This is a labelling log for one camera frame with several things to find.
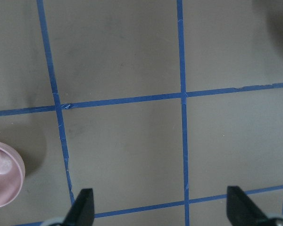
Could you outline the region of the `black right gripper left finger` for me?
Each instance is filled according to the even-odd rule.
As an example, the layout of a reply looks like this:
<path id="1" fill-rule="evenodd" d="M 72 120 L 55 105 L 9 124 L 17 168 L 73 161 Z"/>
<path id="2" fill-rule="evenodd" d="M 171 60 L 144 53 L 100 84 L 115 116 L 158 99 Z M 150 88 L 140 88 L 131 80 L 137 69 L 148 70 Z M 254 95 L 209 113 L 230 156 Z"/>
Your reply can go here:
<path id="1" fill-rule="evenodd" d="M 92 226 L 95 219 L 94 195 L 92 188 L 80 191 L 74 204 L 64 218 L 51 218 L 42 226 Z"/>

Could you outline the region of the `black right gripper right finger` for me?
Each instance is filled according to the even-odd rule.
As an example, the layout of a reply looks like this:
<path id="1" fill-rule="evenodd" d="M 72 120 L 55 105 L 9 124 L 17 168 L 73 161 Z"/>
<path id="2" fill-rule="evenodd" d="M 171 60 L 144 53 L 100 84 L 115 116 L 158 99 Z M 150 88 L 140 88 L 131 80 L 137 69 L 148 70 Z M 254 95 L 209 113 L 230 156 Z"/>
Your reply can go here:
<path id="1" fill-rule="evenodd" d="M 232 226 L 283 226 L 283 217 L 266 215 L 239 186 L 228 186 L 226 216 Z"/>

